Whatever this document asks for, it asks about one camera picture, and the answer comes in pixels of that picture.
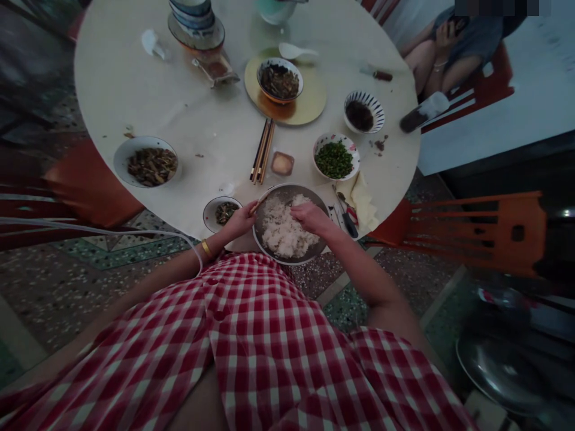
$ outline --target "red and white checkered dress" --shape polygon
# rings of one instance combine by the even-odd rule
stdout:
[[[0,428],[162,430],[212,364],[231,430],[475,429],[419,350],[341,333],[256,253],[125,312],[53,381],[0,399]]]

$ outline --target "green peas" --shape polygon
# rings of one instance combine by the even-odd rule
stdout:
[[[322,173],[329,178],[339,180],[347,176],[353,169],[352,155],[347,152],[345,145],[339,142],[330,142],[324,145],[315,155],[316,165]]]

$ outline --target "ceramic spoon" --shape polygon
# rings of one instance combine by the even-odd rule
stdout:
[[[297,57],[303,54],[310,54],[315,56],[319,55],[317,51],[299,48],[296,45],[288,44],[285,42],[280,43],[279,48],[280,48],[280,54],[286,60],[296,59]]]

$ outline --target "bowl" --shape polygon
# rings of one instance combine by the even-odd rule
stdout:
[[[349,118],[347,118],[346,108],[349,103],[353,101],[361,102],[371,111],[371,115],[373,116],[373,127],[367,132],[355,128]],[[385,113],[383,112],[381,103],[379,103],[375,96],[362,91],[354,91],[348,94],[343,105],[343,117],[346,121],[347,127],[349,127],[353,132],[364,133],[366,135],[372,135],[379,132],[385,123]]]
[[[203,17],[211,12],[211,0],[170,0],[170,6],[194,17]]]
[[[296,6],[296,2],[277,2],[267,0],[259,0],[257,2],[259,14],[263,20],[268,24],[276,26],[286,22],[293,15],[293,11],[295,11]]]
[[[175,158],[178,161],[178,166],[175,169],[174,176],[165,183],[158,186],[145,186],[136,180],[133,175],[128,173],[128,159],[132,157],[138,150],[158,147],[174,153]],[[178,154],[166,141],[155,138],[153,136],[137,136],[136,138],[127,140],[118,147],[116,153],[114,154],[114,170],[122,181],[130,184],[131,186],[140,187],[142,189],[157,189],[158,187],[165,187],[167,184],[175,182],[175,180],[181,175],[181,163],[180,159],[178,158]]]
[[[171,2],[170,7],[172,8],[174,17],[178,20],[178,22],[189,29],[206,30],[212,28],[216,23],[216,16],[212,11],[210,11],[203,17],[195,17],[192,15],[188,15],[185,12],[182,12],[177,7],[175,7]]]
[[[322,198],[320,198],[317,194],[312,192],[306,186],[302,186],[301,184],[295,184],[295,183],[278,184],[277,186],[274,186],[274,187],[270,188],[267,192],[265,192],[264,196],[267,195],[268,193],[269,193],[269,196],[267,199],[277,197],[280,199],[281,202],[289,202],[291,199],[293,199],[294,196],[302,194],[306,198],[310,198],[311,201],[314,204],[316,204],[317,206],[319,206],[319,208],[321,208],[321,210],[325,214],[327,214],[327,216],[329,217],[328,208],[325,205],[325,203],[323,202]],[[256,223],[252,227],[252,232],[253,232],[253,237],[255,238],[256,242],[258,243],[258,247],[265,254],[270,256],[276,262],[281,263],[282,265],[302,265],[304,263],[307,263],[307,262],[313,260],[315,257],[319,256],[320,254],[322,254],[322,251],[326,247],[327,244],[321,238],[317,244],[311,246],[307,250],[307,253],[305,253],[305,255],[303,255],[302,257],[298,257],[298,258],[293,257],[293,258],[287,259],[285,257],[276,256],[273,251],[271,251],[267,247],[264,247],[264,241],[262,239],[262,237],[264,235],[264,211],[263,211],[264,206],[265,206],[265,202],[260,207],[260,210],[256,213]]]
[[[168,29],[172,36],[186,49],[192,52],[195,57],[210,57],[220,52],[223,48],[223,42],[226,32],[222,22],[216,18],[214,32],[208,37],[192,36],[193,30],[186,29],[182,26],[174,14],[168,16]]]
[[[219,205],[225,202],[232,202],[241,208],[241,203],[239,203],[234,198],[230,198],[229,196],[218,196],[217,198],[214,198],[208,202],[204,208],[204,224],[213,233],[218,233],[223,228],[223,225],[218,224],[216,221],[216,209]]]
[[[345,145],[347,152],[352,155],[352,171],[343,178],[329,178],[327,175],[325,175],[317,167],[316,154],[319,152],[319,150],[321,150],[324,146],[326,146],[330,142],[340,142],[340,141],[342,144]],[[316,143],[313,145],[312,158],[313,158],[313,165],[316,167],[319,174],[321,176],[323,176],[324,178],[327,178],[328,180],[334,180],[334,181],[349,180],[350,178],[353,178],[355,176],[355,174],[357,174],[359,172],[359,151],[355,147],[355,144],[353,143],[353,141],[350,138],[348,138],[347,136],[342,135],[341,133],[325,133],[325,134],[321,135],[316,140]]]
[[[299,79],[299,88],[298,88],[298,93],[293,98],[282,99],[282,98],[279,98],[279,97],[269,93],[267,90],[264,89],[264,87],[262,86],[262,71],[270,65],[284,66],[285,68],[287,68],[287,70],[292,71],[295,75],[297,75],[297,77]],[[293,102],[295,99],[297,99],[299,97],[301,92],[304,90],[304,77],[301,75],[301,72],[299,71],[299,69],[292,62],[287,61],[286,59],[282,59],[282,58],[278,58],[278,57],[271,57],[271,58],[265,59],[259,65],[257,73],[258,73],[259,87],[262,89],[263,93],[272,102],[275,102],[277,104],[285,105],[285,104]]]

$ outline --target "gold placemat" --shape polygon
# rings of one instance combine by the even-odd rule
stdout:
[[[322,80],[317,76],[315,66],[308,62],[292,61],[304,77],[304,90],[292,103],[279,105],[265,96],[259,87],[256,75],[259,65],[269,57],[281,57],[278,48],[261,51],[246,66],[244,82],[252,102],[262,114],[273,118],[277,123],[299,126],[311,123],[318,118],[325,108],[328,92]]]

